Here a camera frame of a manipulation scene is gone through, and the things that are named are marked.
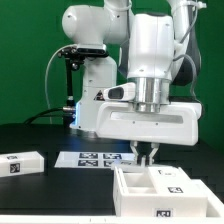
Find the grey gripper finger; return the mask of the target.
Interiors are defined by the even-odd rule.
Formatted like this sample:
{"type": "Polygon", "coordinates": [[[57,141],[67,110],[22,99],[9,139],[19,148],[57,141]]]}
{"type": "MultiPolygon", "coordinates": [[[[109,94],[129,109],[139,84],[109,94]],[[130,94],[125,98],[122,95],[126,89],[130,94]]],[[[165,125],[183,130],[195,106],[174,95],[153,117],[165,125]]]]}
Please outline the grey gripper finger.
{"type": "Polygon", "coordinates": [[[135,155],[135,161],[137,165],[141,165],[142,163],[142,154],[137,151],[138,142],[137,141],[130,141],[130,148],[135,155]]]}
{"type": "Polygon", "coordinates": [[[151,166],[154,163],[154,159],[153,157],[155,156],[155,154],[157,153],[157,151],[159,150],[159,143],[151,143],[151,152],[149,153],[149,155],[147,156],[147,164],[149,166],[151,166]]]}

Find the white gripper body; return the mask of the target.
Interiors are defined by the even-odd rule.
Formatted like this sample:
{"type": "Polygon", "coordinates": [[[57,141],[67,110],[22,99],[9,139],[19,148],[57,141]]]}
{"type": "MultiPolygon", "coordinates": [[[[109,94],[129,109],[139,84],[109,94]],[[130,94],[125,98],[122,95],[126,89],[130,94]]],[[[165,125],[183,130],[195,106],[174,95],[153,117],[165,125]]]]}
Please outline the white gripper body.
{"type": "Polygon", "coordinates": [[[105,102],[96,122],[101,138],[174,145],[195,145],[198,141],[200,103],[171,102],[158,113],[141,113],[131,103],[105,102]]]}

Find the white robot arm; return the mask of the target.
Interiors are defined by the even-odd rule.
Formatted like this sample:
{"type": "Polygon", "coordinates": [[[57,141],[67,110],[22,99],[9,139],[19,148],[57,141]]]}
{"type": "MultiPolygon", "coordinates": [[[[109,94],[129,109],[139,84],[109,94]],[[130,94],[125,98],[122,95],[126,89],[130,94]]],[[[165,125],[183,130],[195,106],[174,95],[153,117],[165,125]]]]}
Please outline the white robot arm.
{"type": "Polygon", "coordinates": [[[171,85],[196,83],[201,58],[194,25],[204,3],[167,0],[170,14],[132,12],[131,0],[69,7],[63,17],[75,66],[83,66],[83,95],[75,130],[101,138],[194,145],[202,105],[173,102],[171,85]]]}

